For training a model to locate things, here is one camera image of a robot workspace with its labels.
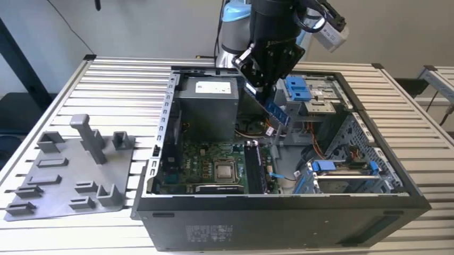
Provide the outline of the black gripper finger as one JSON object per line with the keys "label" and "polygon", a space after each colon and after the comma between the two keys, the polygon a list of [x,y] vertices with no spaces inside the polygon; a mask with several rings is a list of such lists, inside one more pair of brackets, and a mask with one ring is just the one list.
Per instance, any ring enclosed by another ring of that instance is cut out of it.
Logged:
{"label": "black gripper finger", "polygon": [[295,43],[264,44],[263,85],[265,88],[288,75],[304,52],[304,48]]}
{"label": "black gripper finger", "polygon": [[249,44],[245,51],[233,57],[232,65],[239,71],[245,81],[252,85],[252,87],[263,88],[264,82],[263,82],[261,73],[255,67],[256,62],[255,62],[253,54],[252,54],[253,49],[255,49],[255,44]]}

